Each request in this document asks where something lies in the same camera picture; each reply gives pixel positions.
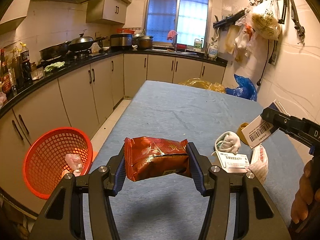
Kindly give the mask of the right hand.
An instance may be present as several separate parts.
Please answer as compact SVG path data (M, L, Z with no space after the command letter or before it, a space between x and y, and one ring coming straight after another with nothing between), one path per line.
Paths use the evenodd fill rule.
M291 206L291 219L295 224L304 221L308 216L308 206L313 200L319 202L319 190L313 191L310 181L312 161L304 166L303 175L299 180L299 189Z

